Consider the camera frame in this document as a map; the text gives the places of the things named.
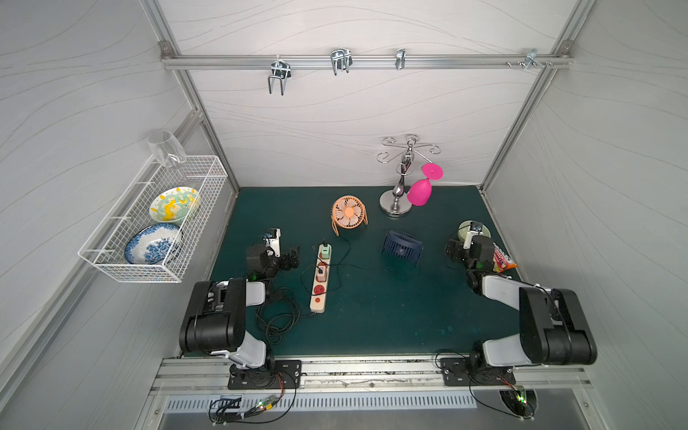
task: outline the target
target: metal stand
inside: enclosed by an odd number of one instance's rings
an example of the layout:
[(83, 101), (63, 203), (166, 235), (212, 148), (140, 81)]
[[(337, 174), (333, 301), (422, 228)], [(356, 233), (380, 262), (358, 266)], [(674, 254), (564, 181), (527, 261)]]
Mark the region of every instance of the metal stand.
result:
[(433, 154), (439, 154), (440, 152), (442, 152), (442, 150), (435, 144), (417, 145), (416, 143), (419, 140), (419, 137), (415, 134), (406, 135), (406, 145), (397, 145), (395, 138), (383, 139), (383, 145), (385, 145), (386, 147), (406, 148), (405, 151), (400, 152), (399, 154), (395, 155), (390, 159), (387, 159), (389, 157), (389, 152), (381, 152), (378, 154), (378, 161), (383, 164), (387, 164), (388, 162), (392, 161), (398, 156), (403, 155), (401, 161), (399, 162), (399, 165), (397, 166), (397, 173), (401, 175), (401, 178), (399, 178), (399, 182), (397, 182), (393, 189), (385, 191), (380, 196), (380, 209), (388, 217), (403, 217), (411, 210), (411, 202), (409, 202), (408, 197), (404, 193), (404, 177), (412, 173), (411, 163), (413, 162), (413, 158), (416, 156), (416, 154), (423, 157), (425, 160), (427, 160), (427, 162), (432, 162), (428, 160), (428, 158), (425, 157), (425, 155), (422, 155), (420, 152), (416, 151), (416, 148), (431, 147), (430, 153)]

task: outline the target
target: black mounting plate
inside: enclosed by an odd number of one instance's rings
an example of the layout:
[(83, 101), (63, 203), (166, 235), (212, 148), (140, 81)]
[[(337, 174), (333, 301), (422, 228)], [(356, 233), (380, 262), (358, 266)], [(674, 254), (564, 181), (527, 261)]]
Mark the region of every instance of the black mounting plate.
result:
[(461, 357), (440, 358), (440, 369), (442, 370), (442, 380), (447, 387), (468, 387), (469, 381), (473, 386), (476, 385), (504, 385), (496, 379), (501, 376), (510, 384), (516, 384), (513, 373), (508, 372), (505, 367), (486, 367), (478, 370), (473, 376), (469, 376), (466, 369), (466, 359)]
[(264, 369), (239, 370), (232, 366), (227, 388), (279, 389), (279, 380), (275, 376), (277, 372), (288, 374), (284, 378), (285, 389), (294, 389), (301, 384), (301, 360), (276, 360), (273, 372)]

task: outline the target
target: green table surface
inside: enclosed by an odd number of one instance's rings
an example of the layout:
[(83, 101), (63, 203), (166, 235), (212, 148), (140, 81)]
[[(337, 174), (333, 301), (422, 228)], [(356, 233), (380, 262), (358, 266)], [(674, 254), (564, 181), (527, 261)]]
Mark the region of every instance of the green table surface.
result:
[[(259, 237), (266, 228), (281, 229), (282, 252), (301, 247), (299, 268), (282, 272), (275, 279), (276, 288), (289, 287), (294, 292), (302, 310), (297, 325), (272, 346), (276, 355), (410, 354), (441, 349), (467, 352), (476, 341), (518, 333), (517, 311), (471, 291), (463, 267), (444, 256), (448, 238), (467, 219), (484, 222), (495, 242), (505, 249), (477, 189), (436, 186), (427, 204), (413, 207), (402, 218), (390, 218), (379, 208), (380, 194), (388, 189), (241, 189), (211, 279), (244, 276), (246, 249), (261, 243)], [(337, 237), (330, 213), (333, 203), (343, 195), (355, 195), (364, 203), (368, 225), (340, 229), (341, 236)], [(423, 242), (418, 266), (381, 252), (389, 230), (404, 231)], [(325, 312), (304, 317), (310, 313), (311, 265), (316, 263), (317, 246), (322, 241), (332, 245), (333, 264), (340, 262), (350, 246), (343, 263), (370, 270), (333, 266)], [(246, 309), (246, 329), (264, 340), (255, 325), (256, 308)], [(287, 309), (282, 303), (271, 303), (265, 315)]]

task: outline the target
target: aluminum frame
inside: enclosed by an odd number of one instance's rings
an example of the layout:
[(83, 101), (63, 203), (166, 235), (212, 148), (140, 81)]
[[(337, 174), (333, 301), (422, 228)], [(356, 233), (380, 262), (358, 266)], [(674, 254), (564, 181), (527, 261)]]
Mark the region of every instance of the aluminum frame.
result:
[[(397, 69), (396, 55), (352, 55), (349, 66), (356, 69)], [(521, 70), (526, 55), (405, 55), (404, 69), (514, 69)], [(332, 60), (326, 55), (201, 55), (163, 58), (168, 70), (270, 70), (276, 59), (291, 70), (331, 70)], [(569, 56), (538, 55), (546, 69), (568, 69), (574, 62)]]
[[(173, 50), (172, 54), (179, 52), (178, 45), (174, 37), (172, 36), (172, 31), (170, 31), (169, 26), (167, 25), (167, 21), (165, 20), (164, 15), (162, 14), (162, 9), (160, 8), (160, 5), (158, 4), (157, 0), (140, 0), (140, 2), (143, 6), (146, 16), (148, 17), (149, 22), (151, 23), (151, 26), (153, 27), (155, 37), (157, 37), (158, 41), (160, 42), (166, 41), (169, 43), (169, 45), (163, 45), (163, 48), (171, 48)], [(217, 137), (217, 132), (215, 131), (213, 123), (209, 120), (208, 112), (205, 108), (205, 105), (201, 101), (201, 98), (198, 94), (198, 90), (196, 89), (196, 86), (194, 85), (193, 80), (191, 79), (191, 75), (188, 71), (184, 70), (175, 70), (174, 73), (177, 76), (177, 79), (179, 80), (180, 86), (184, 90), (184, 94), (186, 95), (187, 100), (189, 100), (194, 109), (200, 111), (203, 115), (203, 119), (201, 121), (203, 132), (205, 133), (206, 138), (210, 142), (213, 152), (215, 152), (215, 155), (219, 157), (222, 166), (227, 172), (228, 181), (232, 189), (235, 193), (238, 193), (240, 189), (239, 182), (237, 181), (237, 177), (232, 171), (232, 168), (229, 164), (229, 160), (227, 159), (227, 155), (225, 154), (224, 149), (222, 149), (222, 145), (220, 144), (219, 138)]]
[[(583, 23), (585, 23), (585, 19), (588, 17), (594, 3), (595, 0), (579, 0), (578, 3), (576, 3), (576, 6), (571, 12), (571, 15), (568, 17), (568, 20), (566, 21), (559, 38), (554, 44), (552, 54), (562, 54), (564, 52), (568, 53), (571, 50), (574, 40), (581, 31)], [(511, 149), (528, 123), (528, 119), (533, 114), (533, 111), (535, 110), (535, 107), (539, 101), (542, 99), (542, 96), (544, 96), (545, 91), (550, 86), (550, 83), (552, 82), (552, 79), (555, 77), (556, 73), (557, 69), (553, 67), (548, 67), (540, 71), (540, 74), (533, 83), (533, 86), (530, 88), (528, 96), (526, 97), (526, 101), (524, 102), (523, 106), (521, 106), (521, 110), (519, 111), (518, 115), (516, 115), (514, 123), (511, 125), (511, 128), (506, 134), (502, 145), (499, 147), (497, 155), (495, 155), (495, 159), (492, 161), (492, 164), (485, 175), (485, 179), (480, 185), (481, 191), (487, 192), (487, 190), (490, 188), (490, 185), (492, 185), (492, 183), (495, 181), (497, 173), (499, 173), (499, 168), (502, 166), (506, 160), (506, 157), (511, 152)]]
[[(440, 357), (456, 355), (441, 354)], [(301, 360), (299, 392), (343, 391), (446, 391), (435, 355), (389, 356), (289, 356), (280, 360)], [(151, 387), (151, 396), (178, 394), (229, 394), (227, 382), (233, 363), (225, 358), (167, 358), (162, 361)], [(526, 388), (592, 388), (583, 366), (517, 367), (514, 377)], [(474, 386), (474, 390), (503, 389)]]

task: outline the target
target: blue and white plate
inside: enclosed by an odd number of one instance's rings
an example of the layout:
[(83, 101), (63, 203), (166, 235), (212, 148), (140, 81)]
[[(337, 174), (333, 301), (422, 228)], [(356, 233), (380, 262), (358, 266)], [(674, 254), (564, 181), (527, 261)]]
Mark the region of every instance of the blue and white plate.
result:
[(170, 256), (176, 257), (184, 244), (179, 226), (166, 222), (141, 230), (132, 237), (125, 248), (125, 258), (131, 264), (160, 263), (172, 248)]

